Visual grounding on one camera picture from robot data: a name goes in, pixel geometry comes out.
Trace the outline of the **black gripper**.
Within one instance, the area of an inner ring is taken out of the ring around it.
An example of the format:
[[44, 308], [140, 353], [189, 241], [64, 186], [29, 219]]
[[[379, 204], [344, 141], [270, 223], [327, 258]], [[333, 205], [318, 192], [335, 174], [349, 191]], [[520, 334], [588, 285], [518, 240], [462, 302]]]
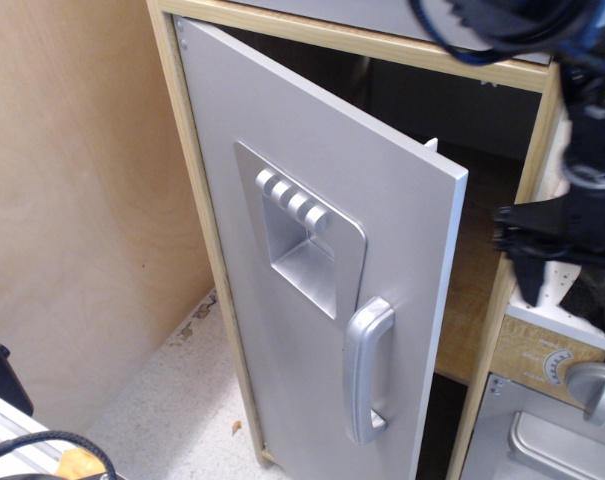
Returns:
[[537, 306], [547, 261], [605, 269], [605, 190], [572, 185], [545, 201], [498, 208], [496, 248], [511, 258], [522, 299]]

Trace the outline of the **black blue robot arm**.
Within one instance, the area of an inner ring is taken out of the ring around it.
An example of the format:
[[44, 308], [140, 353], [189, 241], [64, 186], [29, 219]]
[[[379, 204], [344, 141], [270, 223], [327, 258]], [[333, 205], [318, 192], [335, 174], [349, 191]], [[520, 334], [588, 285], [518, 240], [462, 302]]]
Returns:
[[553, 47], [571, 122], [562, 156], [568, 191], [494, 214], [495, 247], [511, 260], [520, 295], [531, 306], [549, 261], [605, 270], [605, 1], [575, 5], [580, 29]]

